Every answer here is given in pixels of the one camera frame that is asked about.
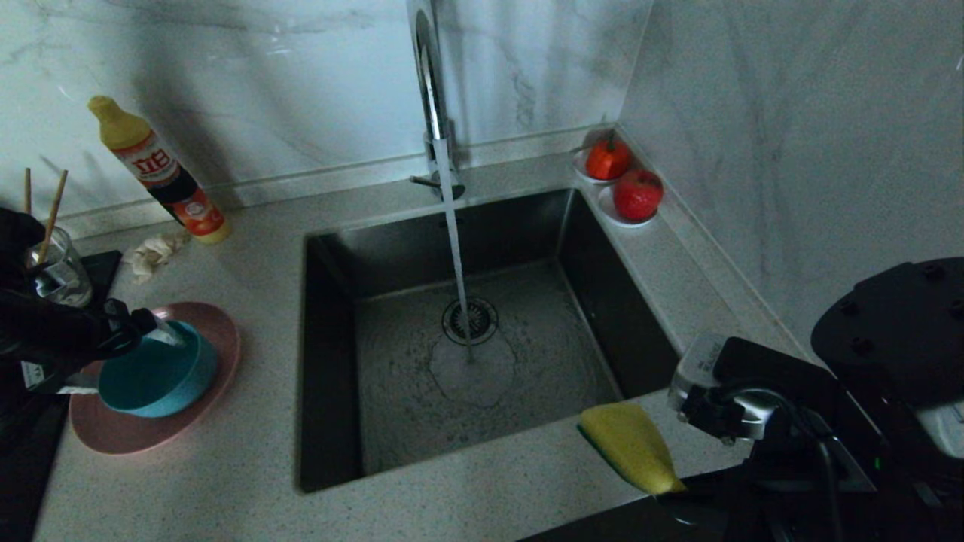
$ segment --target sponge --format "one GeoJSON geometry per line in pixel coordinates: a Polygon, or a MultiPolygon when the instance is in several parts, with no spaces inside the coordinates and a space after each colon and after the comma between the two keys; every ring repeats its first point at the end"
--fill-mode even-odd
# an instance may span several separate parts
{"type": "Polygon", "coordinates": [[[639,405],[613,403],[585,410],[579,431],[614,471],[646,493],[686,490],[673,471],[662,435],[639,405]]]}

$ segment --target red tomato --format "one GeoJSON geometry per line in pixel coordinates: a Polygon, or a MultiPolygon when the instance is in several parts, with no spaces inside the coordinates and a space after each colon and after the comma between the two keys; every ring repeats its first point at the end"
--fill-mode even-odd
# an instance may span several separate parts
{"type": "Polygon", "coordinates": [[[616,141],[615,132],[598,141],[589,151],[586,159],[586,173],[592,178],[609,180],[616,178],[629,169],[632,153],[622,141],[616,141]]]}
{"type": "Polygon", "coordinates": [[[662,181],[655,173],[646,170],[627,171],[612,188],[616,212],[632,222],[653,218],[662,195],[662,181]]]}

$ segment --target blue bowl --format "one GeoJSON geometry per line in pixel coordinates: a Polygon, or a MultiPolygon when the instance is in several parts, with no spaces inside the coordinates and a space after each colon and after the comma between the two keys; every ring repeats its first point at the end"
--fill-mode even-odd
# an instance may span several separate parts
{"type": "Polygon", "coordinates": [[[186,345],[143,339],[134,350],[104,362],[97,387],[105,405],[161,418],[184,410],[211,386],[218,365],[214,347],[191,324],[168,323],[186,345]]]}

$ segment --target stainless steel sink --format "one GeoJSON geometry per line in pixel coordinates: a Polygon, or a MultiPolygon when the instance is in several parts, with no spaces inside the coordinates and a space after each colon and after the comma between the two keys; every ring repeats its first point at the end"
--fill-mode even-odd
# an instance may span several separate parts
{"type": "Polygon", "coordinates": [[[577,191],[457,214],[468,334],[441,214],[308,240],[304,491],[668,386],[679,358],[577,191]]]}

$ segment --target countertop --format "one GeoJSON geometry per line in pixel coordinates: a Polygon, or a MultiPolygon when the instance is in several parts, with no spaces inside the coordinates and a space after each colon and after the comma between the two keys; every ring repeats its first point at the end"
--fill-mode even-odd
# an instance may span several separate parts
{"type": "MultiPolygon", "coordinates": [[[[593,202],[599,190],[573,175],[568,154],[462,178],[469,190],[459,206],[567,187],[593,202]]],[[[202,301],[229,313],[241,329],[241,366],[204,419],[156,449],[101,455],[68,427],[36,539],[511,540],[643,497],[582,439],[576,417],[326,491],[296,489],[306,237],[441,210],[427,189],[402,181],[249,207],[230,212],[234,233],[224,243],[189,243],[144,285],[124,266],[112,295],[131,308],[202,301]]],[[[672,191],[644,228],[601,222],[678,351],[713,331],[800,355],[672,191]]],[[[126,250],[175,230],[127,230],[78,246],[126,250]]],[[[680,476],[748,453],[745,443],[723,447],[676,421],[663,392],[631,400],[662,431],[680,476]]]]}

